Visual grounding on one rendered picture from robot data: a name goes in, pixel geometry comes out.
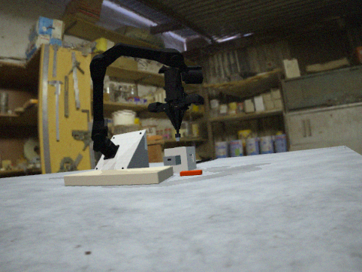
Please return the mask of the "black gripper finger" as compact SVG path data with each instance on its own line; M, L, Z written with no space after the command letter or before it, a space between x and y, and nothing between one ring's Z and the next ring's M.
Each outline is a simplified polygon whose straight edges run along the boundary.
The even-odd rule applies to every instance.
M174 107L177 129L180 129L180 126L181 126L181 123L183 120L183 115L186 112L186 110L188 110L188 109L189 109L189 107L186 107L186 106Z
M171 108L165 108L165 109L161 109L161 111L164 111L167 116L169 117L171 123L173 124L173 127L176 129L176 118L175 118L175 113L174 113L174 109Z

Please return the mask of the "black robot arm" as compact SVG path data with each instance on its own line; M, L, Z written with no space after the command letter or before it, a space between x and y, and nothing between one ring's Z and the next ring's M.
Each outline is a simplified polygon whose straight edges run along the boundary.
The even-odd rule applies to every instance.
M155 60L169 66L165 67L163 65L158 70L158 74L164 74L165 84L182 81L185 84L199 84L204 79L202 67L200 65L187 66L184 63L183 55L173 48L154 49L120 42L102 54L93 57L89 65L93 82L92 141L94 141L93 150L103 153L104 160L114 158L119 148L119 145L115 145L107 138L108 127L103 112L103 89L107 66L111 65L120 56Z

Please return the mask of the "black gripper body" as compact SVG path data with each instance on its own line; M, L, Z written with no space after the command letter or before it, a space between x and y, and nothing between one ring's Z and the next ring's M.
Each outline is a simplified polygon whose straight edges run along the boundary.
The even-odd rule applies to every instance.
M186 106L188 104L203 105L204 99L199 94L187 95L186 99L183 99L183 89L181 82L169 82L165 84L165 95L164 98L165 104L160 102L151 103L148 106L148 111L150 112L163 112L161 109L171 108L174 109L175 106ZM179 103L178 103L179 102Z

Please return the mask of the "beige flat tray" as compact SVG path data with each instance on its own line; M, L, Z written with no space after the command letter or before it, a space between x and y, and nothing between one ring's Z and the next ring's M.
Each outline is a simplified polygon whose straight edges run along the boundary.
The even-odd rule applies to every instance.
M173 166L87 171L64 176L65 186L122 186L159 184L173 176Z

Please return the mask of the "orange-red flat bar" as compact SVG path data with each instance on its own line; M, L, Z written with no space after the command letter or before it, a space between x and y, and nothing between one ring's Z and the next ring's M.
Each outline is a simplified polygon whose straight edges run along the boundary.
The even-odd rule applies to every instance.
M192 176L192 175L201 175L203 170L194 170L194 171L180 171L180 176Z

